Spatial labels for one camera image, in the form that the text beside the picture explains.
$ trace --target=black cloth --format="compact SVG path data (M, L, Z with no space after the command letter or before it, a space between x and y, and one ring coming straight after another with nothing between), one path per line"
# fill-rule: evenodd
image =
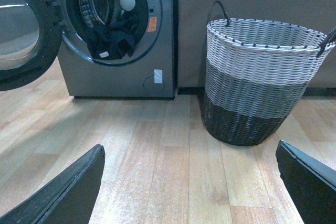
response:
M87 45L93 59L118 60L135 51L134 36L124 27L128 21L88 28Z

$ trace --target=door glass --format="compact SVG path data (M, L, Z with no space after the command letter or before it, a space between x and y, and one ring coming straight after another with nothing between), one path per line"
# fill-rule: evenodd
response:
M25 0L0 0L0 69L31 60L39 34L37 17Z

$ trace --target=white sticker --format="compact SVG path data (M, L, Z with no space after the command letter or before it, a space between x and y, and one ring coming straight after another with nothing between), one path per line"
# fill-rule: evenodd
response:
M162 69L154 69L154 83L163 83L163 71Z
M109 55L108 52L102 52L101 54L99 54L99 56L100 56L101 58L106 58L106 57L109 57L110 55Z

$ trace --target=black woven section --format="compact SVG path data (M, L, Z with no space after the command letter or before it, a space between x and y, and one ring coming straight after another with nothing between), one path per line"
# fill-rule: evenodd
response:
M228 111L213 104L205 93L204 124L214 138L228 144L258 145L270 137L285 119L263 119Z

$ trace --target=basket handle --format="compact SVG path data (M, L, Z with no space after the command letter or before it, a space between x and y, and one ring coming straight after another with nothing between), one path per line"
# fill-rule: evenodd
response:
M209 10L209 13L208 13L208 22L211 21L212 9L214 8L214 5L215 5L215 4L220 5L220 7L221 7L221 9L222 9L222 11L223 11L224 17L225 17L226 20L227 20L227 22L226 22L226 26L229 26L230 23L231 23L231 19L228 17L228 15L227 15L227 13L226 13L226 11L225 11L225 9L224 9L223 4L222 4L221 1L219 1L219 0L215 0L215 2L212 3L212 6L210 7L210 10Z
M321 44L319 45L319 47L321 47L321 50L316 55L316 57L319 58L323 54L327 44L335 42L335 40L336 40L336 26L331 30L331 32L326 36L324 41L322 41Z

